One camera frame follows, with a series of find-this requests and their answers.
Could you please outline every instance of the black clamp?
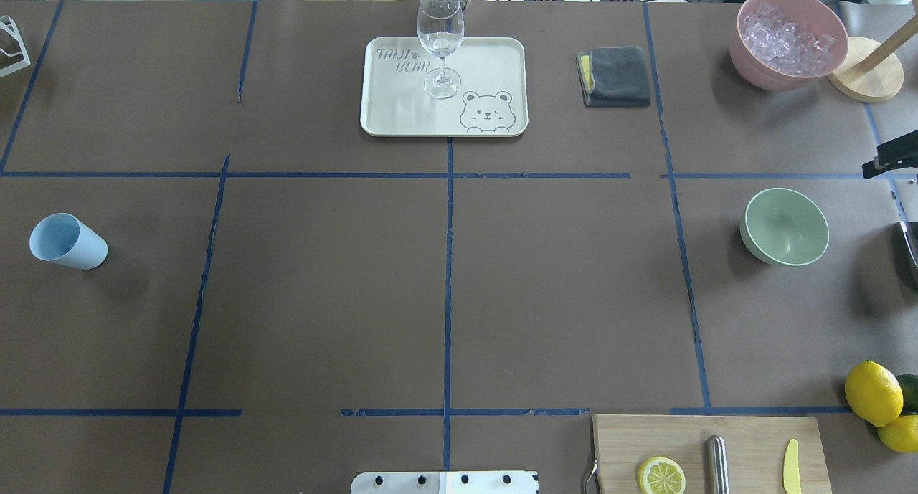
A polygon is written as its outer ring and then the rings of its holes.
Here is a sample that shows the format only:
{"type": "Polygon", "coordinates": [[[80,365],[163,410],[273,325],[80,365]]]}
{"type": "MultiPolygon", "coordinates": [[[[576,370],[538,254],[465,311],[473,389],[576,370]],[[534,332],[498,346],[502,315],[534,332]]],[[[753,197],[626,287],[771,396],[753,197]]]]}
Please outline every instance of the black clamp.
{"type": "Polygon", "coordinates": [[[876,147],[876,157],[861,167],[866,179],[898,168],[918,167],[918,130],[876,147]]]}

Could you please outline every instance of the yellow knife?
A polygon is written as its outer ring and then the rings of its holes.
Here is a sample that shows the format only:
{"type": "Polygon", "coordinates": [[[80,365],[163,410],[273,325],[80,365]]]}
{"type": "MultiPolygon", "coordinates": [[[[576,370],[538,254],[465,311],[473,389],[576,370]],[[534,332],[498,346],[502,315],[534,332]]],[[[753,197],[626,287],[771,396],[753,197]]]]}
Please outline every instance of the yellow knife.
{"type": "Polygon", "coordinates": [[[797,439],[787,442],[784,451],[784,490],[787,494],[800,494],[800,456],[797,452],[797,439]]]}

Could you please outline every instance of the blue tape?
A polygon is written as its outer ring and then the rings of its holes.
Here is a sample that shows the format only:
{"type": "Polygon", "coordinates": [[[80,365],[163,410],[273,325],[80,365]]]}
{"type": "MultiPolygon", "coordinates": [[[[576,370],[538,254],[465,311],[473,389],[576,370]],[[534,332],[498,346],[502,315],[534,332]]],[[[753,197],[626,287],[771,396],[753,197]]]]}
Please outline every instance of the blue tape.
{"type": "Polygon", "coordinates": [[[863,174],[664,174],[676,179],[859,179],[863,174]]]}
{"type": "Polygon", "coordinates": [[[29,98],[32,96],[32,89],[35,87],[35,80],[39,77],[39,70],[42,63],[45,62],[45,55],[48,53],[48,46],[52,43],[52,37],[55,35],[55,27],[60,10],[63,8],[63,1],[58,1],[55,9],[55,17],[52,17],[52,24],[48,27],[48,34],[45,36],[45,43],[42,45],[42,52],[39,53],[39,59],[35,60],[35,68],[32,69],[32,78],[29,78],[29,85],[26,86],[26,93],[22,96],[22,104],[19,105],[19,112],[16,114],[16,121],[13,122],[13,128],[10,129],[9,139],[6,141],[6,148],[3,151],[3,157],[0,158],[0,173],[6,168],[6,161],[9,160],[9,152],[13,150],[13,141],[16,140],[16,132],[19,132],[19,123],[22,122],[22,115],[26,112],[26,105],[29,104],[29,98]]]}
{"type": "Polygon", "coordinates": [[[453,138],[446,138],[446,281],[443,327],[443,470],[452,467],[453,415],[453,138]]]}
{"type": "Polygon", "coordinates": [[[236,100],[242,102],[242,86],[245,85],[245,72],[249,67],[249,50],[252,49],[252,33],[255,31],[255,14],[258,11],[258,1],[252,1],[252,14],[249,16],[249,34],[245,36],[245,51],[242,53],[242,69],[239,70],[239,89],[236,91],[236,100]]]}
{"type": "Polygon", "coordinates": [[[456,408],[453,415],[462,417],[521,417],[545,415],[549,417],[576,417],[590,413],[588,408],[456,408]]]}
{"type": "Polygon", "coordinates": [[[876,119],[873,118],[873,110],[870,109],[870,104],[863,102],[863,114],[866,114],[866,122],[870,125],[870,133],[873,135],[873,141],[877,146],[881,145],[883,142],[879,138],[879,130],[876,129],[876,119]]]}
{"type": "Polygon", "coordinates": [[[442,408],[361,408],[342,409],[342,417],[442,417],[442,408]]]}
{"type": "Polygon", "coordinates": [[[458,179],[630,179],[632,175],[629,173],[621,174],[542,174],[542,173],[529,173],[528,171],[522,171],[522,173],[484,173],[477,174],[473,171],[464,174],[456,174],[458,179]]]}
{"type": "Polygon", "coordinates": [[[660,121],[660,137],[663,139],[663,147],[666,149],[666,173],[669,180],[669,194],[673,204],[673,217],[676,220],[676,236],[679,242],[679,255],[682,258],[682,275],[685,279],[686,290],[688,291],[688,304],[691,308],[691,325],[695,333],[695,359],[698,362],[698,377],[701,383],[701,398],[704,406],[711,406],[711,393],[708,390],[708,374],[704,367],[704,350],[701,346],[701,328],[698,324],[698,311],[695,306],[695,292],[692,289],[691,271],[689,271],[689,253],[686,251],[685,233],[682,230],[682,213],[679,211],[678,192],[676,192],[675,171],[673,168],[673,156],[669,151],[669,135],[666,135],[666,127],[663,125],[663,95],[660,91],[660,76],[656,68],[656,53],[653,50],[653,33],[650,27],[650,10],[646,3],[640,4],[643,8],[643,26],[647,34],[647,49],[650,54],[650,69],[653,76],[653,93],[656,96],[656,114],[660,121]]]}
{"type": "MultiPolygon", "coordinates": [[[[863,114],[866,115],[866,122],[870,125],[870,132],[873,133],[873,141],[877,146],[881,145],[883,141],[879,137],[879,130],[876,129],[876,119],[873,118],[873,109],[870,108],[870,104],[867,102],[863,102],[863,114]]],[[[886,181],[889,182],[889,189],[892,190],[892,196],[896,204],[896,211],[899,213],[899,219],[903,222],[908,222],[909,217],[905,214],[905,206],[902,206],[902,196],[899,194],[899,187],[896,186],[895,177],[891,176],[891,174],[886,174],[886,181]]]]}
{"type": "Polygon", "coordinates": [[[207,253],[204,255],[204,271],[201,272],[201,286],[197,290],[197,307],[194,309],[194,324],[191,328],[191,340],[188,343],[188,356],[184,362],[184,374],[181,378],[181,392],[178,397],[178,409],[175,414],[173,439],[169,448],[169,461],[166,463],[166,475],[163,483],[163,494],[169,494],[171,477],[175,469],[175,456],[178,454],[178,442],[181,437],[181,419],[184,418],[184,406],[188,399],[188,384],[191,382],[191,367],[194,364],[194,348],[197,346],[197,333],[201,327],[201,315],[204,313],[204,292],[207,291],[207,279],[210,276],[210,262],[214,254],[214,239],[217,235],[217,222],[220,218],[220,207],[223,205],[223,190],[227,183],[227,169],[230,167],[230,157],[223,160],[223,170],[220,171],[220,184],[217,187],[217,202],[214,206],[214,217],[210,222],[210,236],[207,239],[207,253]]]}
{"type": "Polygon", "coordinates": [[[241,409],[186,409],[184,417],[241,417],[241,409]]]}
{"type": "Polygon", "coordinates": [[[377,173],[377,171],[233,171],[233,179],[445,179],[437,173],[377,173]]]}
{"type": "MultiPolygon", "coordinates": [[[[175,409],[0,408],[0,417],[175,417],[175,409]]],[[[186,417],[241,417],[241,409],[188,409],[186,417]]]]}
{"type": "Polygon", "coordinates": [[[174,409],[0,408],[0,417],[174,417],[174,409]]]}
{"type": "MultiPolygon", "coordinates": [[[[588,408],[450,408],[453,417],[521,417],[544,415],[549,417],[576,417],[590,413],[588,408]]],[[[444,417],[440,408],[360,408],[342,409],[342,417],[444,417]]]]}
{"type": "Polygon", "coordinates": [[[674,408],[670,415],[801,415],[806,413],[851,413],[847,406],[732,406],[674,408]]]}
{"type": "Polygon", "coordinates": [[[4,171],[4,177],[29,178],[180,178],[214,179],[215,171],[4,171]]]}

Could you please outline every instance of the serving tray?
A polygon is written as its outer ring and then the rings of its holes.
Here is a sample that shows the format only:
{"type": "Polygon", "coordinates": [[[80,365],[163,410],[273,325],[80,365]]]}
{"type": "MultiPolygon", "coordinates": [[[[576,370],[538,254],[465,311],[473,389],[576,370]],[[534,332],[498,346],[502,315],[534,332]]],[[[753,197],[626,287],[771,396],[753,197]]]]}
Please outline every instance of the serving tray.
{"type": "Polygon", "coordinates": [[[416,37],[377,37],[366,46],[360,125],[372,136],[513,137],[529,124],[526,60],[518,40],[466,37],[446,67],[462,89],[444,100],[424,91],[440,66],[416,37]]]}

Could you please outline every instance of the folded cloth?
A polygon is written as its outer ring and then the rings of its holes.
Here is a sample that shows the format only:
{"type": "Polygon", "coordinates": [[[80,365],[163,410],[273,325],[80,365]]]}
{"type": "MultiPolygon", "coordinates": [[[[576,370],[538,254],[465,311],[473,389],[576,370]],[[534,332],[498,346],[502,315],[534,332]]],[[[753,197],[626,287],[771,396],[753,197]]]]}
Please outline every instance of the folded cloth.
{"type": "Polygon", "coordinates": [[[650,105],[650,83],[639,47],[596,47],[577,53],[583,103],[589,108],[650,105]]]}

